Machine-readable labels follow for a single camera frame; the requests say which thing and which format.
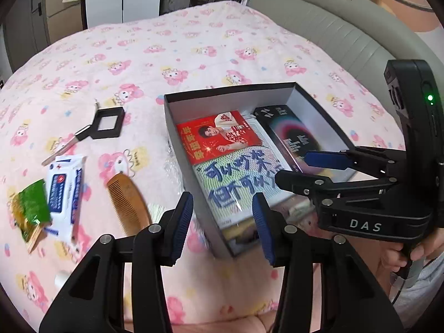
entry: man on book cover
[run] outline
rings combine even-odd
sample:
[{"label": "man on book cover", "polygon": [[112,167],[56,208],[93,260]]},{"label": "man on book cover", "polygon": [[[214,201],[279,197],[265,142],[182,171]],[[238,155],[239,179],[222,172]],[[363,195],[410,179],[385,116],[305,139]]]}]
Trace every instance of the man on book cover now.
[{"label": "man on book cover", "polygon": [[246,134],[245,126],[239,125],[230,112],[216,116],[214,127],[204,125],[199,128],[198,132],[203,138],[211,138],[220,134],[225,140],[231,142],[231,144],[219,145],[216,148],[221,153],[227,150],[243,149],[248,146],[248,141],[243,138],[243,135]]}]

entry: comb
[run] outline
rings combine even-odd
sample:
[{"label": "comb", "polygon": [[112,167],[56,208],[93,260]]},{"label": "comb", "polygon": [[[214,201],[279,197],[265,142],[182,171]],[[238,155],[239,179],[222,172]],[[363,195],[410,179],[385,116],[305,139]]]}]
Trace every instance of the comb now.
[{"label": "comb", "polygon": [[116,174],[107,183],[117,216],[128,236],[151,225],[148,209],[132,180],[123,173]]}]

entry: gray leather headboard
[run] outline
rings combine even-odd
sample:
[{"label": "gray leather headboard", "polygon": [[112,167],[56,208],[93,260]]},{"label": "gray leather headboard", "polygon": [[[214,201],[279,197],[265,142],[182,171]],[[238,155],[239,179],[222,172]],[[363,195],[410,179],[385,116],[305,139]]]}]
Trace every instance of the gray leather headboard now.
[{"label": "gray leather headboard", "polygon": [[383,75],[389,59],[427,61],[444,101],[442,62],[403,22],[369,0],[248,0],[247,5],[322,48],[398,123]]}]

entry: box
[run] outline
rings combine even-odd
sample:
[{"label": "box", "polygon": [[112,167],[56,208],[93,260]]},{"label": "box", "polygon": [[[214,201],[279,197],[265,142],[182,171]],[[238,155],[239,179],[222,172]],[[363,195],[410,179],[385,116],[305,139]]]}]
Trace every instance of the box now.
[{"label": "box", "polygon": [[[205,116],[237,110],[248,116],[256,108],[268,105],[287,105],[309,129],[320,148],[327,151],[351,149],[353,143],[322,107],[298,84],[238,85],[208,90],[184,91],[165,95],[165,119],[170,144],[175,152],[183,175],[185,190],[194,198],[194,211],[213,254],[217,258],[237,255],[235,247],[228,244],[213,217],[206,197],[195,176],[193,166],[181,142],[176,125]],[[348,180],[353,170],[338,171],[335,181]]]}]

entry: wet wipes package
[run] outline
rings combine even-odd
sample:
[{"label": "wet wipes package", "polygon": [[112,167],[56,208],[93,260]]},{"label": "wet wipes package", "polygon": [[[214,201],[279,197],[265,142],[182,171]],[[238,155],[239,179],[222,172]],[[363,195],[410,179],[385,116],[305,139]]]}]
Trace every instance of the wet wipes package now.
[{"label": "wet wipes package", "polygon": [[70,243],[82,191],[83,156],[61,155],[49,165],[46,195],[52,224],[44,230]]}]

